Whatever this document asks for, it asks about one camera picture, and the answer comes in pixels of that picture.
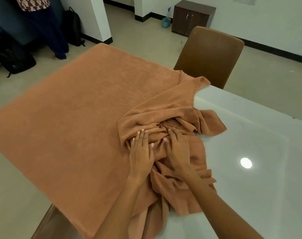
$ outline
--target wall socket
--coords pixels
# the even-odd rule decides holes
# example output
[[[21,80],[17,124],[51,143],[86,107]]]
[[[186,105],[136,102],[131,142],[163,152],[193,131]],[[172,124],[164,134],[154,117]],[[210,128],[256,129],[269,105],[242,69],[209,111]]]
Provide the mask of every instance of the wall socket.
[[[255,6],[256,3],[256,0],[233,0],[233,1],[248,4],[248,5],[253,5],[253,6]]]

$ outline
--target glossy white tabletop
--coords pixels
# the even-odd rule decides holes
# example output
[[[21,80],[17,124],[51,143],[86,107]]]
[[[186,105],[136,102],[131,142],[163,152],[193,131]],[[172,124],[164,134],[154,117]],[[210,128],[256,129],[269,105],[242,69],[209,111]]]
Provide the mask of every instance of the glossy white tabletop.
[[[213,86],[196,93],[194,106],[214,110],[227,127],[201,136],[219,196],[264,238],[302,238],[302,121]],[[217,236],[203,213],[172,211],[157,238]]]

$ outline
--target bright white light spot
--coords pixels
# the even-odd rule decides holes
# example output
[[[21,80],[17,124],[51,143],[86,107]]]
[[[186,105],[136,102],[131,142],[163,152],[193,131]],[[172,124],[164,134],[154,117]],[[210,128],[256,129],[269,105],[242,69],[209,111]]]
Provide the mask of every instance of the bright white light spot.
[[[252,162],[248,158],[242,158],[241,159],[241,165],[245,169],[250,169],[252,167]]]

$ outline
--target left hand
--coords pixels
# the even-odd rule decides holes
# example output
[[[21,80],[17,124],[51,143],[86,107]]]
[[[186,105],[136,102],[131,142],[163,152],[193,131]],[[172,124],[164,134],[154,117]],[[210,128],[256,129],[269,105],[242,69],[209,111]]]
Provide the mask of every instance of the left hand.
[[[153,147],[153,143],[149,145],[149,134],[144,129],[138,132],[132,140],[129,177],[140,184],[145,181],[152,169],[154,163]]]

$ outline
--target backpack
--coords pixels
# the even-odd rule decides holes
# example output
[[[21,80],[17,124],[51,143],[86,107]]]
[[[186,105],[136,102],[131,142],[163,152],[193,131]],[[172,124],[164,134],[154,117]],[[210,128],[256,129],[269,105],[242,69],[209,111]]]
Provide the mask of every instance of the backpack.
[[[5,31],[0,32],[0,63],[11,74],[17,74],[36,65],[33,56]]]
[[[69,44],[85,46],[85,41],[80,38],[81,23],[79,15],[71,7],[63,12],[61,31]]]

